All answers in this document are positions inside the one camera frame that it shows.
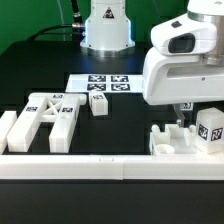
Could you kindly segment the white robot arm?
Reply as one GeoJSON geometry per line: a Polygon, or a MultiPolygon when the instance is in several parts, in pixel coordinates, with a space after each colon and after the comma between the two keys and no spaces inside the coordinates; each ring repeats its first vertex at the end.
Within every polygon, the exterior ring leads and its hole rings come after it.
{"type": "MultiPolygon", "coordinates": [[[[224,0],[189,0],[187,12],[152,28],[142,94],[150,105],[224,100],[224,0]]],[[[114,57],[134,48],[125,0],[91,0],[80,43],[114,57]]]]}

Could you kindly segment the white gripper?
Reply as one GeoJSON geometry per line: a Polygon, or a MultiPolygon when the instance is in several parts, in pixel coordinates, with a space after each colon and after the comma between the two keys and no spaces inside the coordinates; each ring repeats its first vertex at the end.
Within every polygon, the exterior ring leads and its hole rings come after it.
{"type": "Polygon", "coordinates": [[[151,42],[143,66],[148,104],[175,104],[176,123],[184,127],[180,103],[224,100],[224,66],[206,61],[216,47],[215,25],[182,15],[153,27],[151,42]]]}

